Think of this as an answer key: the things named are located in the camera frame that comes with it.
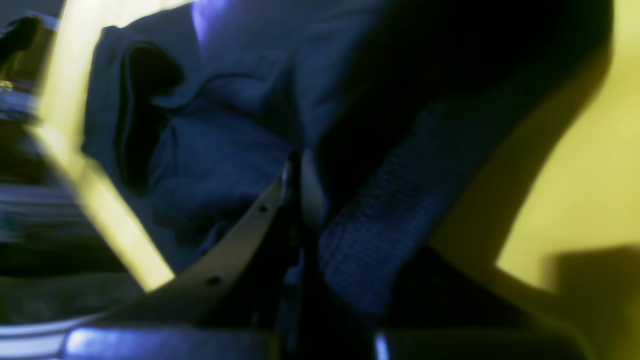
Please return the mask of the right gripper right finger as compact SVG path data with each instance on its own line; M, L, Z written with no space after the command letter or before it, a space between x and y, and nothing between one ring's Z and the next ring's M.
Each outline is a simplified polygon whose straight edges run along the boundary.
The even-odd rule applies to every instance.
M375 332L377 360L596 360L577 330L519 305L434 248L398 262Z

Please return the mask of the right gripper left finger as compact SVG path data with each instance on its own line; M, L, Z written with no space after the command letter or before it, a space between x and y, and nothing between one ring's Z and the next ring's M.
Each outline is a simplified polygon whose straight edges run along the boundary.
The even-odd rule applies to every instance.
M275 328L301 258L302 153L174 280L94 316L1 330L3 360L288 360Z

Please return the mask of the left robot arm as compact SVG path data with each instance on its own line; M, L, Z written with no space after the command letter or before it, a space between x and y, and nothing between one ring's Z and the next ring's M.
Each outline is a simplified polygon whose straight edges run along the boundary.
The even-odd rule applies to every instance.
M45 68L58 18L30 11L1 30L1 118L32 123L39 102L38 82Z

